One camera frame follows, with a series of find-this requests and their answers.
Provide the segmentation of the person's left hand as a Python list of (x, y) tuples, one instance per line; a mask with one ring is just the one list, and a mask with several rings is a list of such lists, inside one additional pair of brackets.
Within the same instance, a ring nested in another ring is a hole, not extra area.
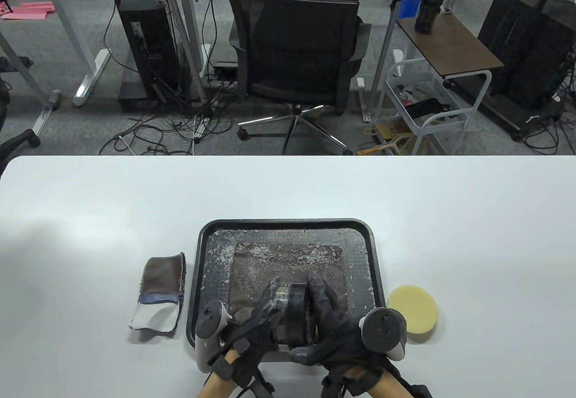
[(234, 326), (224, 340), (225, 359), (232, 366), (231, 380), (245, 388), (257, 375), (266, 353), (277, 349), (274, 330), (281, 322), (286, 303), (276, 299), (276, 292), (284, 284), (277, 277), (264, 289), (250, 318)]

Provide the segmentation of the person's right hand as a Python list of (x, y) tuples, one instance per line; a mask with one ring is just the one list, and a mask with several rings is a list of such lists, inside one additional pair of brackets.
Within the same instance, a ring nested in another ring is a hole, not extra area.
[(364, 344), (359, 319), (339, 305), (331, 285), (320, 275), (309, 275), (307, 283), (318, 341), (291, 349), (289, 357), (294, 363), (321, 365), (328, 371), (322, 380), (321, 397), (341, 398), (346, 391), (358, 396), (376, 386), (384, 373), (397, 377), (399, 372), (391, 361)]

